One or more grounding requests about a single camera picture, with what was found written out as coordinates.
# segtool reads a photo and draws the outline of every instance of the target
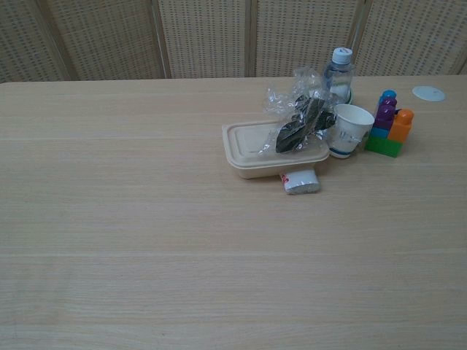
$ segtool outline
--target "cup rim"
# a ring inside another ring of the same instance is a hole
[[[365,124],[362,124],[362,123],[359,123],[359,122],[355,122],[353,120],[350,120],[344,116],[341,115],[341,113],[339,113],[339,109],[342,109],[342,108],[348,108],[348,109],[357,109],[359,110],[360,112],[366,114],[367,116],[369,116],[370,118],[368,119],[368,123],[365,123]],[[337,104],[335,105],[334,107],[334,111],[335,113],[337,114],[337,116],[343,120],[345,120],[346,122],[350,123],[350,124],[353,124],[353,125],[357,125],[357,126],[369,126],[369,125],[373,125],[374,124],[374,118],[373,118],[373,115],[371,115],[370,112],[368,112],[366,109],[362,108],[362,107],[359,107],[359,106],[356,106],[354,104]]]

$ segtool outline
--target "white paper cup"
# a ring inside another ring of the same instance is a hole
[[[329,150],[334,157],[348,158],[370,131],[374,118],[370,112],[352,104],[338,104],[334,113],[336,124],[329,130]]]

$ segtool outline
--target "water bottle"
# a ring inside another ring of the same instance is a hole
[[[324,70],[323,76],[332,94],[332,104],[346,104],[350,101],[350,83],[355,70],[351,60],[351,49],[337,47],[334,49],[332,61]]]

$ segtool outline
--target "woven screen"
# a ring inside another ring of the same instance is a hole
[[[258,0],[256,76],[290,76],[311,65],[321,71],[345,46],[357,2]]]
[[[244,77],[244,0],[159,0],[174,78]]]
[[[162,77],[147,0],[47,0],[81,80]]]
[[[0,82],[63,80],[26,1],[0,0]]]
[[[374,0],[357,70],[359,75],[455,74],[465,45],[465,0]]]

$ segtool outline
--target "food container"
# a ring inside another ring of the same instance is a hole
[[[279,154],[271,151],[260,155],[258,152],[274,128],[277,128],[277,121],[243,122],[222,127],[225,156],[240,177],[277,176],[294,168],[313,166],[329,156],[328,145],[314,136],[309,146],[300,152]]]

